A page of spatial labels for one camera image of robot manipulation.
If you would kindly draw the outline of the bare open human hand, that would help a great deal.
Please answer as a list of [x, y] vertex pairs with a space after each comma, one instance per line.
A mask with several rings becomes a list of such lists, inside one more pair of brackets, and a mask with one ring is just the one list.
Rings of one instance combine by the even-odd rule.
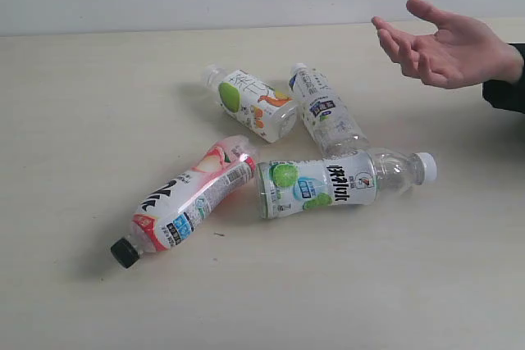
[[459, 89], [499, 80], [516, 83], [524, 59], [514, 46], [502, 41], [485, 23], [444, 11], [423, 0], [408, 0], [407, 10], [432, 23], [434, 34], [414, 35], [396, 29], [375, 16], [380, 46], [404, 76], [425, 85]]

